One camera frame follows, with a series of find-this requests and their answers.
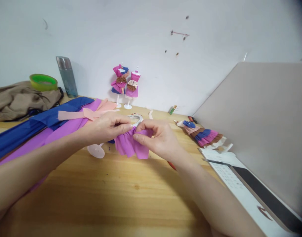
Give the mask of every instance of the brown jacket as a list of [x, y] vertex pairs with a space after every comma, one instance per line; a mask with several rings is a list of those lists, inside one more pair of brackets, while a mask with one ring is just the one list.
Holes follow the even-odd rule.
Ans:
[[0, 121], [8, 121], [25, 116], [31, 109], [48, 110], [60, 99], [56, 91], [36, 91], [30, 81], [0, 87]]

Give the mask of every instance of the pen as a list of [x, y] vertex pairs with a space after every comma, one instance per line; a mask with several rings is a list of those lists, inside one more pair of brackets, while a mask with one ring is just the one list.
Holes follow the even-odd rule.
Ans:
[[207, 159], [207, 161], [209, 161], [209, 162], [211, 162], [211, 163], [215, 163], [215, 164], [231, 166], [231, 165], [229, 165], [229, 164], [227, 164], [227, 163], [223, 163], [223, 162], [221, 162], [221, 161], [213, 161], [213, 160], [208, 160], [208, 159]]

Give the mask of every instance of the finger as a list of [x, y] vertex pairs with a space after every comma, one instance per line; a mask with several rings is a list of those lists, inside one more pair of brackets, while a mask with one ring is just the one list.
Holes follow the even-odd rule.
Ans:
[[136, 132], [140, 132], [144, 129], [150, 129], [153, 130], [155, 127], [157, 127], [158, 121], [153, 119], [145, 119], [139, 125], [137, 126]]
[[121, 124], [117, 127], [112, 128], [112, 131], [114, 133], [114, 136], [118, 136], [120, 134], [124, 134], [126, 132], [129, 132], [132, 129], [132, 125], [130, 123]]
[[133, 139], [136, 140], [141, 145], [144, 145], [144, 146], [148, 147], [150, 150], [152, 150], [152, 147], [153, 147], [152, 142], [154, 141], [154, 139], [149, 138], [146, 135], [137, 134], [137, 133], [133, 135]]
[[120, 114], [115, 114], [113, 117], [113, 121], [115, 124], [121, 123], [121, 124], [126, 124], [126, 123], [131, 123], [131, 120], [128, 116], [120, 115]]

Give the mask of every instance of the tape roll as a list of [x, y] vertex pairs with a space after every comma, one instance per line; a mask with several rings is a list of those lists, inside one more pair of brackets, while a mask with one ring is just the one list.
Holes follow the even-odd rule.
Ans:
[[135, 124], [132, 125], [133, 127], [138, 126], [138, 124], [141, 123], [142, 120], [143, 120], [143, 117], [140, 114], [131, 114], [131, 115], [128, 115], [128, 117], [131, 118], [131, 119], [138, 119], [139, 120]]
[[31, 86], [38, 91], [51, 91], [58, 89], [58, 81], [44, 74], [30, 75]]

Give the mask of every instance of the small bottle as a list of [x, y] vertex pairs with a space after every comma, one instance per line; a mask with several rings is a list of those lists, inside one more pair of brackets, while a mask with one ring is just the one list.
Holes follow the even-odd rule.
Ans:
[[59, 66], [66, 94], [69, 98], [76, 98], [78, 93], [70, 59], [67, 57], [56, 56], [56, 61]]
[[168, 112], [170, 115], [174, 112], [174, 110], [177, 108], [177, 105], [174, 105], [171, 110]]

